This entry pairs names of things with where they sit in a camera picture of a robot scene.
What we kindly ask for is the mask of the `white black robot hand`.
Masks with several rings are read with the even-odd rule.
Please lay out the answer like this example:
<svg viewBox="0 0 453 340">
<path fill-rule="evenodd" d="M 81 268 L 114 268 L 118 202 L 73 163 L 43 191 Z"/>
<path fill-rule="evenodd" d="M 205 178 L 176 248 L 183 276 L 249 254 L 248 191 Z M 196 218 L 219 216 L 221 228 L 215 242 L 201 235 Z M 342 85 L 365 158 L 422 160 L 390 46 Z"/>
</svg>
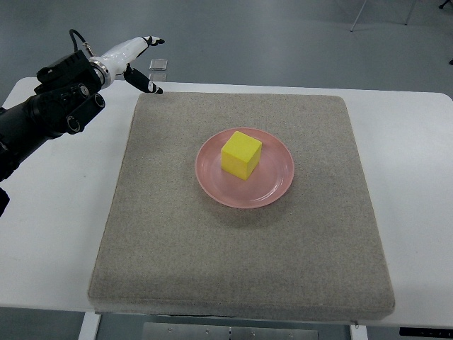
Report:
<svg viewBox="0 0 453 340">
<path fill-rule="evenodd" d="M 117 75 L 123 75 L 128 84 L 143 93 L 162 94 L 162 88 L 130 64 L 149 47 L 164 43 L 164 39 L 152 35 L 138 37 L 116 45 L 101 56 L 89 57 L 89 63 L 100 79 L 101 89 L 108 88 Z"/>
</svg>

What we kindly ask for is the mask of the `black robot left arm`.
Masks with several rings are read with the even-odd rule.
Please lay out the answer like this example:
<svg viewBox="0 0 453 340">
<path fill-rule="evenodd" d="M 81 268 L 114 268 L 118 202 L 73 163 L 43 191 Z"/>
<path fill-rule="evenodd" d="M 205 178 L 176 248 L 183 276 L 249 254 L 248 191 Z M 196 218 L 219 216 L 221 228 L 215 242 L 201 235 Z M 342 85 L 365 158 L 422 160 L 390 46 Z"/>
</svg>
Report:
<svg viewBox="0 0 453 340">
<path fill-rule="evenodd" d="M 78 50 L 37 73 L 35 95 L 1 108 L 1 180 L 46 141 L 74 135 L 105 108 L 101 81 Z"/>
</svg>

